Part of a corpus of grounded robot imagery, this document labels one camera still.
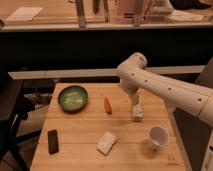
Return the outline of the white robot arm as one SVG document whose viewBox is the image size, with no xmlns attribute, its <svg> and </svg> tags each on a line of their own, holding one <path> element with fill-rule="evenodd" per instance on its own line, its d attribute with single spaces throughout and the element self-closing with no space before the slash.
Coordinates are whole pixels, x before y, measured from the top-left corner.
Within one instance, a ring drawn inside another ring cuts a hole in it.
<svg viewBox="0 0 213 171">
<path fill-rule="evenodd" d="M 188 83 L 160 76 L 146 70 L 147 59 L 134 53 L 117 67 L 122 89 L 129 95 L 132 104 L 138 104 L 137 91 L 143 88 L 163 98 L 182 111 L 212 128 L 205 148 L 202 171 L 213 171 L 213 57 L 206 64 L 196 83 Z"/>
</svg>

